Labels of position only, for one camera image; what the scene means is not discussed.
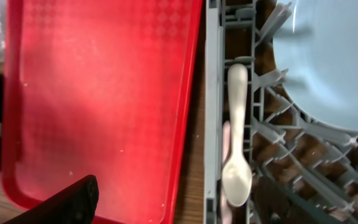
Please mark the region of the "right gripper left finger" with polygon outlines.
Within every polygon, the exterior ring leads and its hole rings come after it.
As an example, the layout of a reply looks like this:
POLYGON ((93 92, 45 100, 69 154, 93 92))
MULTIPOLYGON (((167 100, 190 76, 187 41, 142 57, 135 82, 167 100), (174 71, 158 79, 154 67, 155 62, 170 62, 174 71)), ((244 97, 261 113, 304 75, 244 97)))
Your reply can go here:
POLYGON ((98 199, 97 179, 87 175, 4 224, 90 224, 98 199))

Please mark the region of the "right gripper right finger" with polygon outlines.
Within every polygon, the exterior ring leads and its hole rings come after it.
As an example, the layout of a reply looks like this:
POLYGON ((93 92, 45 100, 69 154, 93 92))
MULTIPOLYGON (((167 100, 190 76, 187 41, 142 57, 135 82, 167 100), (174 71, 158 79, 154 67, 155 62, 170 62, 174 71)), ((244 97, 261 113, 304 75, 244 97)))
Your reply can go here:
POLYGON ((253 202, 262 224, 341 224, 266 176, 258 178, 253 202))

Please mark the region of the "white plastic spoon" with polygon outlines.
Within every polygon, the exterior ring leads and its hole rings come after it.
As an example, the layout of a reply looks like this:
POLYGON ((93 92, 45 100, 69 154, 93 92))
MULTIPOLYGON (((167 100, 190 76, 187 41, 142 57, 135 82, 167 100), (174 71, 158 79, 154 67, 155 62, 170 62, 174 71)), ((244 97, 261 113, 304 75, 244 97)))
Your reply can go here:
POLYGON ((229 204, 241 207, 249 198, 252 171, 244 157, 244 129, 248 72, 245 65, 234 64, 227 73, 231 154, 223 167, 222 184, 229 204))

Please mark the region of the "large light blue plate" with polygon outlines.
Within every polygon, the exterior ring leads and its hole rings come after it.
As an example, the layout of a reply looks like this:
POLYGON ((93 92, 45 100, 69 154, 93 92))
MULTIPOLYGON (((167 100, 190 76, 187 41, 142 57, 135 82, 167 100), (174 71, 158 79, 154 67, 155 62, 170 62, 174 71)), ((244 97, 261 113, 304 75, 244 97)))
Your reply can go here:
POLYGON ((358 132, 358 0, 282 0, 291 16, 273 37, 290 99, 308 116, 358 132))

